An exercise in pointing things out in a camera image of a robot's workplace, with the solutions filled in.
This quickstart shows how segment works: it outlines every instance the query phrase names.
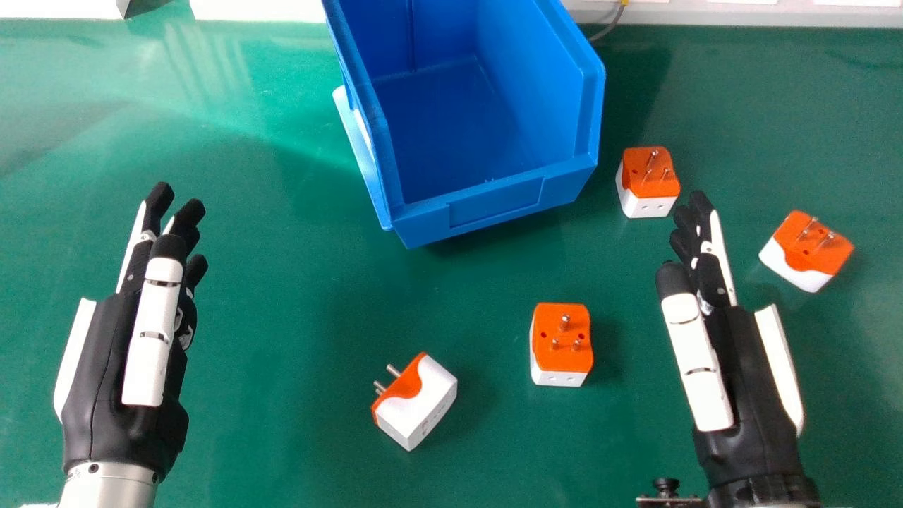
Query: robotic arm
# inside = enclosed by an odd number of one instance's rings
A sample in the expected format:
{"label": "robotic arm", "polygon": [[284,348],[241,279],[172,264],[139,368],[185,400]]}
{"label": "robotic arm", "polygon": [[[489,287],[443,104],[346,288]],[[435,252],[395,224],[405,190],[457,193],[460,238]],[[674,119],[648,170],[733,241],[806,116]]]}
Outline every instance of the robotic arm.
{"label": "robotic arm", "polygon": [[[681,262],[666,262],[656,285],[711,487],[705,506],[822,506],[797,452],[803,404],[777,308],[738,305],[721,222],[705,194],[678,207],[675,224],[671,246]],[[659,505],[680,505],[659,492]]]}
{"label": "robotic arm", "polygon": [[205,211],[192,199],[161,231],[173,197],[158,183],[141,202],[116,293],[79,303],[53,393],[67,475],[60,508],[152,506],[185,444],[179,396],[207,271],[202,256],[186,258]]}

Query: green table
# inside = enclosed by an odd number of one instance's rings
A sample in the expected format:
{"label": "green table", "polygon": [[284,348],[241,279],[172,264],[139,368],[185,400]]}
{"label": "green table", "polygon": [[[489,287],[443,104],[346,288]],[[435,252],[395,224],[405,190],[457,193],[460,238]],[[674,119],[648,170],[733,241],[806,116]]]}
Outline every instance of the green table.
{"label": "green table", "polygon": [[[903,473],[903,32],[621,27],[600,169],[573,205],[417,250],[379,229],[330,93],[326,28],[0,22],[0,505],[56,499],[51,394],[80,296],[116,283],[158,180],[208,206],[211,270],[157,506],[630,506],[704,494],[653,276],[670,220],[628,221],[625,146],[662,144],[721,210],[740,299],[780,305],[826,506],[898,503]],[[757,253],[793,208],[856,244],[808,295]],[[538,301],[585,303],[579,390],[527,372]],[[413,453],[371,381],[426,350],[458,400]]]}

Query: orange and white power adapter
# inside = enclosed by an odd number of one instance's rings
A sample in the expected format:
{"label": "orange and white power adapter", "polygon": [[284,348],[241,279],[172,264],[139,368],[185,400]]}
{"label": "orange and white power adapter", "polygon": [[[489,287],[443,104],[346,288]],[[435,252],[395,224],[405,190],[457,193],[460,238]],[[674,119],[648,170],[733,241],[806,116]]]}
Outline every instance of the orange and white power adapter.
{"label": "orange and white power adapter", "polygon": [[794,286],[815,293],[850,257],[853,245],[817,217],[793,210],[759,253],[765,266]]}
{"label": "orange and white power adapter", "polygon": [[590,311],[581,304],[541,303],[530,323],[530,377],[537,385],[583,385],[592,369]]}
{"label": "orange and white power adapter", "polygon": [[458,395],[458,380],[426,353],[418,354],[388,387],[373,381],[377,399],[370,407],[373,421],[405,450],[424,440],[445,416]]}
{"label": "orange and white power adapter", "polygon": [[630,219],[666,217],[680,195],[680,181],[664,146],[624,150],[615,176],[621,210]]}

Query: gray cable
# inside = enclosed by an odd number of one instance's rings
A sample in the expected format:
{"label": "gray cable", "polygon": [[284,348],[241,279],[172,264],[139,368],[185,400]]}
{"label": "gray cable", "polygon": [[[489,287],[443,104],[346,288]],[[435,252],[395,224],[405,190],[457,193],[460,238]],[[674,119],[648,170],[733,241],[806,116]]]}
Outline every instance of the gray cable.
{"label": "gray cable", "polygon": [[618,25],[618,21],[620,21],[621,15],[624,14],[624,7],[627,7],[627,5],[621,4],[620,7],[618,7],[618,11],[615,13],[615,17],[611,20],[611,22],[608,24],[608,26],[599,30],[598,33],[588,37],[587,39],[590,42],[596,42],[599,39],[601,39],[602,37],[605,37],[606,35],[608,35],[609,32],[611,32],[612,30],[614,30],[615,26]]}

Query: blue plastic bin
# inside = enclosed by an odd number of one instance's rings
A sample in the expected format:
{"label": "blue plastic bin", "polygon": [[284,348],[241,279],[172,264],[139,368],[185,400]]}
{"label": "blue plastic bin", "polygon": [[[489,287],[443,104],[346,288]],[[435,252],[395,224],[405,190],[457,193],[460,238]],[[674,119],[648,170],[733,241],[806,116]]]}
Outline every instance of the blue plastic bin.
{"label": "blue plastic bin", "polygon": [[605,70],[558,0],[323,0],[333,97],[407,248],[576,199]]}

